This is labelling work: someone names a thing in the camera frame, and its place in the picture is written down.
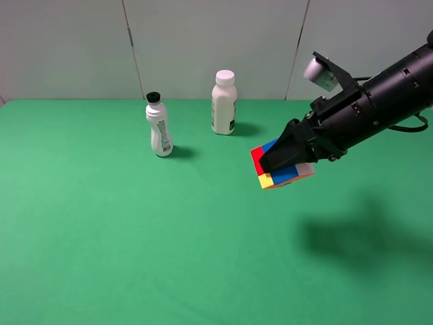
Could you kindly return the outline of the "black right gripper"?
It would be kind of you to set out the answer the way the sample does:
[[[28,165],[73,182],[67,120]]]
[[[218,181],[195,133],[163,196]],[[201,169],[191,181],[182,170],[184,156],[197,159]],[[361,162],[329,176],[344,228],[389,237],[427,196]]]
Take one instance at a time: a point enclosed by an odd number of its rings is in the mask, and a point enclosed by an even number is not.
[[[375,135],[375,103],[370,90],[360,88],[346,95],[311,104],[312,131],[304,136],[304,125],[290,120],[277,141],[263,154],[259,163],[265,173],[272,173],[300,163],[338,160],[350,148]]]

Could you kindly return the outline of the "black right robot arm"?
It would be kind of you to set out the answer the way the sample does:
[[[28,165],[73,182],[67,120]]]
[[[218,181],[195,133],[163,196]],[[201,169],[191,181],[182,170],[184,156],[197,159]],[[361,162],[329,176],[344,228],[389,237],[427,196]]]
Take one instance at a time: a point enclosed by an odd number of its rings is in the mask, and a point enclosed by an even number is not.
[[[432,36],[420,48],[371,78],[354,78],[315,52],[304,77],[322,89],[342,90],[318,97],[300,121],[290,120],[259,162],[272,173],[298,163],[335,161],[348,149],[391,129],[416,133],[428,128],[421,111],[432,106]]]

